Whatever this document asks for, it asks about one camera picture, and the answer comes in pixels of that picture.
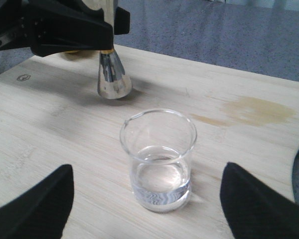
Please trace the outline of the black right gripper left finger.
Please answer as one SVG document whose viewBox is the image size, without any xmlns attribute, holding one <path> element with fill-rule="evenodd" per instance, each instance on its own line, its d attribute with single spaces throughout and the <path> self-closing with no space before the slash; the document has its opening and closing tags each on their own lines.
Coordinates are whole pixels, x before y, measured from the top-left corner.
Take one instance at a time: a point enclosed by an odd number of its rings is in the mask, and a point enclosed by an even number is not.
<svg viewBox="0 0 299 239">
<path fill-rule="evenodd" d="M 73 200 L 73 169 L 64 164 L 0 207 L 0 239 L 62 238 Z"/>
</svg>

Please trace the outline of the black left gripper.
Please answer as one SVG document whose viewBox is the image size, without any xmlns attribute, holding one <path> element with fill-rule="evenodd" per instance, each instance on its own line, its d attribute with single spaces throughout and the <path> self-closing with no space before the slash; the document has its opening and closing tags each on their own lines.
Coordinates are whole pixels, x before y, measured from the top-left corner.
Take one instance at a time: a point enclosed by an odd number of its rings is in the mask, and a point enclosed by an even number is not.
<svg viewBox="0 0 299 239">
<path fill-rule="evenodd" d="M 111 50 L 112 26 L 84 9 L 81 0 L 0 0 L 0 51 L 29 47 L 44 57 Z"/>
</svg>

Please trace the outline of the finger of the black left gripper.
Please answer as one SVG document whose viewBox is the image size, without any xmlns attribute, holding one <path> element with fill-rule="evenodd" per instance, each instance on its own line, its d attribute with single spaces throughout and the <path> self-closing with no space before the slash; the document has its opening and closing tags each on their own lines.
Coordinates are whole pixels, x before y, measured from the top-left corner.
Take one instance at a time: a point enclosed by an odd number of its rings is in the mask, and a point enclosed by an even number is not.
<svg viewBox="0 0 299 239">
<path fill-rule="evenodd" d="M 114 35 L 123 35 L 130 32 L 130 12 L 117 7 L 114 19 Z"/>
</svg>

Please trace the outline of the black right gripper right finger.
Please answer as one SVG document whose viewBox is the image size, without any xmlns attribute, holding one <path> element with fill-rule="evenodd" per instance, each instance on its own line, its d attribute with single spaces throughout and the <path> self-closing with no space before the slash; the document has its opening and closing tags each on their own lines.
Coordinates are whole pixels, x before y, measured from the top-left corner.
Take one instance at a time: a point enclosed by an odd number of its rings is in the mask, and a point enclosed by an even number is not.
<svg viewBox="0 0 299 239">
<path fill-rule="evenodd" d="M 220 202 L 236 239 L 299 239 L 299 205 L 236 163 L 224 168 Z"/>
</svg>

